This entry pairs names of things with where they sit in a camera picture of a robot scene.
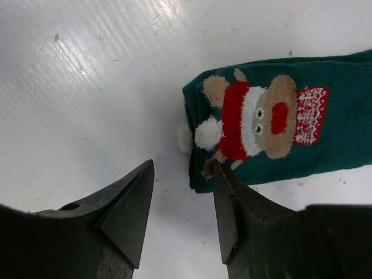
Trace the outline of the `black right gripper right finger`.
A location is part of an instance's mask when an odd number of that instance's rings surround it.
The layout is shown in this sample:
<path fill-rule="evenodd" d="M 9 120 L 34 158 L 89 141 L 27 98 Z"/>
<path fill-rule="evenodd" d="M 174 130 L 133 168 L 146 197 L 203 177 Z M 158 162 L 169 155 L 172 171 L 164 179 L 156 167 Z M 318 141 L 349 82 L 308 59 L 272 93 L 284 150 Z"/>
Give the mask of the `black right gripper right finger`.
<path fill-rule="evenodd" d="M 283 207 L 213 165 L 222 262 L 230 278 L 370 278 L 371 206 Z"/>

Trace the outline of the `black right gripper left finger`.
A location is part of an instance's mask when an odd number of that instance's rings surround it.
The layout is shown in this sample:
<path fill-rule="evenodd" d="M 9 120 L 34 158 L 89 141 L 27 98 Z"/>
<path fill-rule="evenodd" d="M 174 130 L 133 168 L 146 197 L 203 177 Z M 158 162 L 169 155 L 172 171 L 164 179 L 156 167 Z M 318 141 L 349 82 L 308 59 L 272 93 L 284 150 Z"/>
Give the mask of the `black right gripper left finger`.
<path fill-rule="evenodd" d="M 147 160 L 58 210 L 1 206 L 1 277 L 131 278 L 140 264 L 154 178 Z"/>

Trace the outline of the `dark green reindeer sock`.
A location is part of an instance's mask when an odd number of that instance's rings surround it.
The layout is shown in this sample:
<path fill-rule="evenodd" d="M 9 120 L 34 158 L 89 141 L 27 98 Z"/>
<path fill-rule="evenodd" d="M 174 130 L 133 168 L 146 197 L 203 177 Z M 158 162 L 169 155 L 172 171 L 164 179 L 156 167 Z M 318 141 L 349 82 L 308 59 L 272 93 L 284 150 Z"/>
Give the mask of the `dark green reindeer sock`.
<path fill-rule="evenodd" d="M 213 191 L 221 162 L 245 184 L 371 163 L 371 51 L 259 60 L 183 88 L 189 184 Z"/>

